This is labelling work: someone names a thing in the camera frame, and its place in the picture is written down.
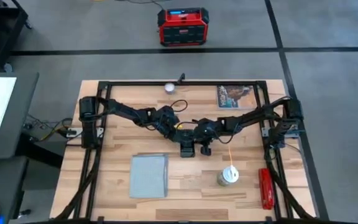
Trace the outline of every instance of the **black table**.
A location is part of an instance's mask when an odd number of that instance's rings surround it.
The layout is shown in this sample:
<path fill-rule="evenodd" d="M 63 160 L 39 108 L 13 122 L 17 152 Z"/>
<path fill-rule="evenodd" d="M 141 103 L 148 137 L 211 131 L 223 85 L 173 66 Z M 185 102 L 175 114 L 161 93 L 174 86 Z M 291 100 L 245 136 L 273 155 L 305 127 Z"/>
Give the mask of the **black table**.
<path fill-rule="evenodd" d="M 0 160 L 0 215 L 4 217 L 4 223 L 19 213 L 27 164 L 25 157 Z"/>
<path fill-rule="evenodd" d="M 0 128 L 0 159 L 13 156 L 26 156 L 60 168 L 63 157 L 32 143 L 30 136 L 22 133 L 38 73 L 0 73 L 0 77 L 17 77 Z"/>

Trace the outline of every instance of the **red power station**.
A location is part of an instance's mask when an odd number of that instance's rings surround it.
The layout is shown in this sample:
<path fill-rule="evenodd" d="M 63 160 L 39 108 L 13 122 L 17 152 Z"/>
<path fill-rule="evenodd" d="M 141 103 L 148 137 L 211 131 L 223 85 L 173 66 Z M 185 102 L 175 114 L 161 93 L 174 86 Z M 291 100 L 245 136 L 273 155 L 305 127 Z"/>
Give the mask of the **red power station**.
<path fill-rule="evenodd" d="M 201 8 L 167 9 L 158 13 L 160 42 L 164 46 L 201 45 L 208 33 L 208 11 Z"/>

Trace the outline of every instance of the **table leg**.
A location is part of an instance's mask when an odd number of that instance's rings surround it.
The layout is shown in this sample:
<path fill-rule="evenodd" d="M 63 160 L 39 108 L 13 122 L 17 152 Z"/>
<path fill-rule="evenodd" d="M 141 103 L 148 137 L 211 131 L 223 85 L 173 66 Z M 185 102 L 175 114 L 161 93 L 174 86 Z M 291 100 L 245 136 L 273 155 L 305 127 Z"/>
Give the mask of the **table leg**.
<path fill-rule="evenodd" d="M 63 156 L 48 151 L 40 146 L 37 146 L 30 141 L 31 136 L 21 134 L 19 143 L 16 149 L 17 156 L 26 156 L 29 159 L 42 162 L 44 164 L 60 169 L 63 162 Z"/>

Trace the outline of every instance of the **red object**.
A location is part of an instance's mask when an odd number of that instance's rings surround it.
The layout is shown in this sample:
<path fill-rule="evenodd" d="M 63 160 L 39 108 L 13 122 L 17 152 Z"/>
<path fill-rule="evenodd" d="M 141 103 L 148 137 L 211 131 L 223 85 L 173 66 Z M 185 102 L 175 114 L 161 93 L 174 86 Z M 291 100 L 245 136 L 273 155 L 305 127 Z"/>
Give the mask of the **red object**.
<path fill-rule="evenodd" d="M 274 206 L 273 183 L 267 168 L 259 169 L 259 187 L 262 207 L 271 210 Z"/>
<path fill-rule="evenodd" d="M 160 43 L 168 46 L 206 42 L 209 16 L 205 8 L 168 9 L 158 13 Z"/>

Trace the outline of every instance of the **wooden tabletop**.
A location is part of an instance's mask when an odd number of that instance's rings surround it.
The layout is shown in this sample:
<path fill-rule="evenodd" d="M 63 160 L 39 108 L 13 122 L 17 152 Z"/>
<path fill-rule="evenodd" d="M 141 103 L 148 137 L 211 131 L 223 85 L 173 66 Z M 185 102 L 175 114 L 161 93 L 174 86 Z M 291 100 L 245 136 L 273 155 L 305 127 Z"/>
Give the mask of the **wooden tabletop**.
<path fill-rule="evenodd" d="M 270 101 L 285 96 L 281 80 L 266 82 Z M 97 80 L 83 81 L 78 98 L 96 95 L 97 86 Z M 184 99 L 188 102 L 188 108 L 177 113 L 181 121 L 239 116 L 255 106 L 253 97 L 251 92 L 249 98 L 246 98 L 249 109 L 222 110 L 217 106 L 216 86 L 177 86 L 174 95 L 166 94 L 162 86 L 114 86 L 111 93 L 111 98 L 137 109 L 160 108 L 175 100 Z M 175 108 L 179 110 L 182 106 L 183 104 L 179 103 Z M 73 125 L 81 126 L 78 121 L 78 104 Z M 192 124 L 184 125 L 185 128 L 194 128 Z M 79 139 L 70 142 L 79 143 Z M 287 139 L 286 143 L 299 148 L 297 140 Z M 105 220 L 144 221 L 252 221 L 264 220 L 266 216 L 274 218 L 274 210 L 262 209 L 260 201 L 258 170 L 266 165 L 259 124 L 244 128 L 234 136 L 229 145 L 233 165 L 239 170 L 240 177 L 235 184 L 221 187 L 216 183 L 216 176 L 230 165 L 228 145 L 214 141 L 210 145 L 212 156 L 200 154 L 200 147 L 196 146 L 194 158 L 181 158 L 179 144 L 164 139 L 157 131 L 137 127 L 129 120 L 110 115 L 103 142 L 92 220 L 96 220 L 98 216 L 104 216 Z M 136 154 L 150 152 L 164 152 L 169 155 L 168 197 L 130 198 L 131 158 Z M 292 147 L 285 147 L 281 152 L 289 189 L 306 211 L 314 215 L 301 153 Z M 66 148 L 51 217 L 57 216 L 77 191 L 84 154 L 85 150 L 81 147 Z M 285 216 L 280 192 L 279 196 L 282 214 Z M 86 192 L 81 217 L 85 215 L 87 198 Z"/>

